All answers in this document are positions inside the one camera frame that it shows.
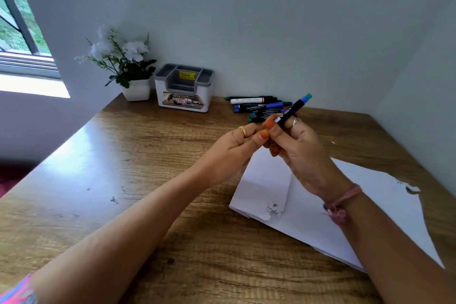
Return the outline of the pile of assorted markers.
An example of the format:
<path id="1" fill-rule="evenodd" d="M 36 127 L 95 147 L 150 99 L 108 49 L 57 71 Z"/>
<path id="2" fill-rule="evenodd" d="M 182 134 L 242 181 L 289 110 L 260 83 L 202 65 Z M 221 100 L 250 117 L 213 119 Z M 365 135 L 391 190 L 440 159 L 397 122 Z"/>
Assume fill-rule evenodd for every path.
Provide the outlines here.
<path id="1" fill-rule="evenodd" d="M 257 97 L 228 96 L 225 97 L 237 114 L 249 115 L 250 122 L 264 121 L 267 117 L 288 110 L 293 102 L 282 101 L 272 95 Z"/>

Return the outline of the black teal-capped marker pen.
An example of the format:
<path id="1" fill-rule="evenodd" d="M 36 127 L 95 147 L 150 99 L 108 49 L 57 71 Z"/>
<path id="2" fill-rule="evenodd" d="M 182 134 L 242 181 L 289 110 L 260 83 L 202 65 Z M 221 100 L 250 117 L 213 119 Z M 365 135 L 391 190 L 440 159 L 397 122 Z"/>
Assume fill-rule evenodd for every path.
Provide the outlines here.
<path id="1" fill-rule="evenodd" d="M 285 122 L 293 117 L 294 114 L 296 114 L 311 98 L 312 94 L 306 94 L 304 97 L 291 105 L 291 107 L 283 112 L 279 117 L 277 117 L 274 122 L 282 128 L 285 125 Z"/>

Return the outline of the torn white paper sheet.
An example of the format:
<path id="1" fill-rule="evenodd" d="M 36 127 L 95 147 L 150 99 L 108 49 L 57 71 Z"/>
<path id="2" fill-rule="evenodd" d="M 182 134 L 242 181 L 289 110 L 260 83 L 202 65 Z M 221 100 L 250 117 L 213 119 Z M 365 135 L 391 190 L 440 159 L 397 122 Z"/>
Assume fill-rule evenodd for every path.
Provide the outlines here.
<path id="1" fill-rule="evenodd" d="M 285 210 L 292 172 L 284 160 L 264 147 L 251 157 L 234 192 L 230 209 L 269 224 Z"/>
<path id="2" fill-rule="evenodd" d="M 292 174 L 285 210 L 268 225 L 362 272 L 421 265 L 444 268 L 419 198 L 389 174 L 330 158 L 321 189 Z"/>

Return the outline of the pink fabric wristband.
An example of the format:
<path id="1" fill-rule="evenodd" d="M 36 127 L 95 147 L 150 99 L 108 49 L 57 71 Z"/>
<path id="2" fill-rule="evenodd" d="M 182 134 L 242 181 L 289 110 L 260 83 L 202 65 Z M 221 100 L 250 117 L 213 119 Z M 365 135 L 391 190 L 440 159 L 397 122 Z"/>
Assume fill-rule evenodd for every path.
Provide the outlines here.
<path id="1" fill-rule="evenodd" d="M 329 216 L 329 218 L 338 226 L 345 224 L 348 218 L 348 214 L 343 208 L 343 204 L 362 192 L 363 190 L 358 184 L 353 184 L 352 188 L 340 198 L 331 203 L 323 204 L 323 208 L 325 210 L 325 213 L 323 214 Z"/>

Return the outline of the person's right forearm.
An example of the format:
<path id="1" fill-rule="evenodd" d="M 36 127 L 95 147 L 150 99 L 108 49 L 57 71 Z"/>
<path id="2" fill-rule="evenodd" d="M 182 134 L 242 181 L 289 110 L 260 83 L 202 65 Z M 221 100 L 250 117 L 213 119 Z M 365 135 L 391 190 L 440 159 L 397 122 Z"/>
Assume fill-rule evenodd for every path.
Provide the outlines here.
<path id="1" fill-rule="evenodd" d="M 456 304 L 456 282 L 365 193 L 339 226 L 386 304 Z"/>

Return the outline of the window with dark frame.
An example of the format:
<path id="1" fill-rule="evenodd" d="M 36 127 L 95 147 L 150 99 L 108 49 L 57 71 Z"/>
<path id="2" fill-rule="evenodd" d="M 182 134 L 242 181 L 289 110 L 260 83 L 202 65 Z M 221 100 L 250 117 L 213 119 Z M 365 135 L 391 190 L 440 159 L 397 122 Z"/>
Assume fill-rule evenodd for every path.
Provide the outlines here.
<path id="1" fill-rule="evenodd" d="M 0 73 L 61 80 L 28 0 L 0 0 Z"/>

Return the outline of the person's right hand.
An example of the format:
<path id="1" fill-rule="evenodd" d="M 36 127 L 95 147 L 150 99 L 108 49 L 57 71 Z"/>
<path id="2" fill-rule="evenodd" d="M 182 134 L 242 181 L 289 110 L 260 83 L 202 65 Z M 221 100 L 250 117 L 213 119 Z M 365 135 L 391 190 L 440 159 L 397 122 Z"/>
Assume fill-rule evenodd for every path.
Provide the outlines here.
<path id="1" fill-rule="evenodd" d="M 268 119 L 275 120 L 279 114 Z M 315 131 L 300 119 L 291 117 L 282 127 L 290 136 L 289 144 L 265 144 L 273 157 L 280 156 L 302 186 L 325 203 L 331 203 L 349 191 L 353 182 L 334 164 Z"/>

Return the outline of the white grey desk organizer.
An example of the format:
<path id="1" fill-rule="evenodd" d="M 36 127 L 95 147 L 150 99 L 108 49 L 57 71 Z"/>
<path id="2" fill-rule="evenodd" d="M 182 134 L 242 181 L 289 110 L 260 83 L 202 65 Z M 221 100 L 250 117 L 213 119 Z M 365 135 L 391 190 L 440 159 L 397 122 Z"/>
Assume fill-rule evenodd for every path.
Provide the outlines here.
<path id="1" fill-rule="evenodd" d="M 208 112 L 214 88 L 215 71 L 202 67 L 164 64 L 154 75 L 159 106 Z"/>

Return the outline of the white flower pot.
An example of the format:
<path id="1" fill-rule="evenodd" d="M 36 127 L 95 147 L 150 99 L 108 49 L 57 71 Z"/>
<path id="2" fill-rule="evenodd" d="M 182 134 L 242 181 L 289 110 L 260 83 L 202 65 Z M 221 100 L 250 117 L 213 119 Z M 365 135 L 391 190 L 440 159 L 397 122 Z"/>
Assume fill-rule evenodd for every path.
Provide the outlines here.
<path id="1" fill-rule="evenodd" d="M 145 101 L 150 99 L 150 79 L 134 80 L 129 82 L 129 87 L 122 87 L 122 94 L 129 102 Z"/>

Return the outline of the person's left hand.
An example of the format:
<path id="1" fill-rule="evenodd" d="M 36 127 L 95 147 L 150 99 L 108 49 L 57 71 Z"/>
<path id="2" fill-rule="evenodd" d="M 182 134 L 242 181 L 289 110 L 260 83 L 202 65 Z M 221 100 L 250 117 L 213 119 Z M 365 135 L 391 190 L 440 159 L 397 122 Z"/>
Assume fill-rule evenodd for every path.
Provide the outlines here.
<path id="1" fill-rule="evenodd" d="M 240 126 L 236 129 L 243 129 L 245 137 L 253 135 L 262 128 L 254 123 Z M 236 140 L 233 136 L 233 129 L 221 136 L 214 145 L 192 166 L 197 171 L 199 181 L 205 187 L 219 185 L 231 178 L 240 171 L 249 159 L 237 159 L 233 155 L 233 148 Z"/>

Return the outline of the white artificial flowers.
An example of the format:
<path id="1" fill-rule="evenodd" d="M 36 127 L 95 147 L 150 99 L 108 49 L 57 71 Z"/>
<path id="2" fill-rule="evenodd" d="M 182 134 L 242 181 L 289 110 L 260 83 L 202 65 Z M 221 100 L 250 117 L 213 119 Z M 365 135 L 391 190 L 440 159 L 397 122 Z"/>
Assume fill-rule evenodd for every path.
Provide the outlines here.
<path id="1" fill-rule="evenodd" d="M 150 35 L 144 40 L 126 41 L 113 27 L 102 25 L 98 41 L 88 40 L 90 51 L 87 55 L 74 58 L 78 63 L 90 62 L 110 72 L 108 86 L 115 82 L 123 88 L 130 88 L 132 81 L 148 80 L 154 74 L 156 59 L 147 59 L 150 52 Z"/>

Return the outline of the person's left forearm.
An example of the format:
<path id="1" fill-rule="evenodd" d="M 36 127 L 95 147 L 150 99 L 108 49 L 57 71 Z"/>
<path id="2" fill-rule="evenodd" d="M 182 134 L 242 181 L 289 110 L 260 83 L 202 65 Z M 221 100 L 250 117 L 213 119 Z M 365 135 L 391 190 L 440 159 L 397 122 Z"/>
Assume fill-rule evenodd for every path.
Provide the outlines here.
<path id="1" fill-rule="evenodd" d="M 223 179 L 195 164 L 35 272 L 39 304 L 117 304 L 174 221 Z"/>

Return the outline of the colourful patterned sleeve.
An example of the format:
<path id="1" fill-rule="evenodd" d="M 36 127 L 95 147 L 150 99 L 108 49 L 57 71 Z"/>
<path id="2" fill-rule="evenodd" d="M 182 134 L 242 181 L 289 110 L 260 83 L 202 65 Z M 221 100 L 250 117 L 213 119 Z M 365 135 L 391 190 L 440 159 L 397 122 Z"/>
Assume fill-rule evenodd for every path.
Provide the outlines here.
<path id="1" fill-rule="evenodd" d="M 0 304 L 38 304 L 30 278 L 31 274 L 28 274 L 14 288 L 0 295 Z"/>

